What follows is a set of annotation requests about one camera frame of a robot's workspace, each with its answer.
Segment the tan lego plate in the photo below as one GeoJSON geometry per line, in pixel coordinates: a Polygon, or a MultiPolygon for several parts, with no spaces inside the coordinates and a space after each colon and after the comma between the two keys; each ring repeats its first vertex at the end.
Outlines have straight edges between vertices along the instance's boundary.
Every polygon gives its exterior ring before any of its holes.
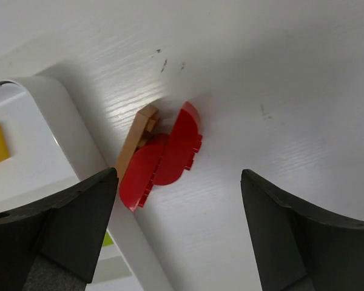
{"type": "Polygon", "coordinates": [[[122,181],[133,154],[148,142],[159,121],[158,108],[152,104],[137,111],[115,164],[119,181],[122,181]]]}

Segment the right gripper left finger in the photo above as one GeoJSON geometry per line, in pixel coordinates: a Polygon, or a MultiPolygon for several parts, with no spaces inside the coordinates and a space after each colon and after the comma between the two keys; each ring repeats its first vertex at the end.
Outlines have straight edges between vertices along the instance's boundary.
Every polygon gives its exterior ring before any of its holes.
{"type": "Polygon", "coordinates": [[[58,193],[0,212],[0,290],[85,290],[115,202],[110,167],[58,193]]]}

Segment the green yellow lego stack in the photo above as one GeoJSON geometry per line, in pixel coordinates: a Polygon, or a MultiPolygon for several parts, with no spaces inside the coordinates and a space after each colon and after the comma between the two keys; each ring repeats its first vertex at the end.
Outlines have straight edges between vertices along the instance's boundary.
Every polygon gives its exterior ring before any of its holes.
{"type": "Polygon", "coordinates": [[[108,247],[114,245],[114,241],[110,236],[109,232],[106,232],[103,239],[102,247],[108,247]]]}

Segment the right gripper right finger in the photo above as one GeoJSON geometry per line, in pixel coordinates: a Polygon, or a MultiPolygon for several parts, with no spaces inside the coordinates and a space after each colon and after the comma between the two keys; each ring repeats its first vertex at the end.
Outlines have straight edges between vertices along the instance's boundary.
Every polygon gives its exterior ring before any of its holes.
{"type": "Polygon", "coordinates": [[[263,290],[364,290],[364,221],[298,198],[249,169],[241,194],[263,290]]]}

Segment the red lego piece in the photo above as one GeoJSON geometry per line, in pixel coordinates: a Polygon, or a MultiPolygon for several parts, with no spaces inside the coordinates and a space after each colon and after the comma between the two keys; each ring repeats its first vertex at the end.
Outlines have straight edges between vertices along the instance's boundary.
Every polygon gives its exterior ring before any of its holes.
{"type": "Polygon", "coordinates": [[[190,170],[199,152],[203,136],[197,109],[185,102],[170,133],[155,133],[138,149],[129,163],[119,196],[132,212],[143,207],[153,186],[166,186],[190,170]]]}

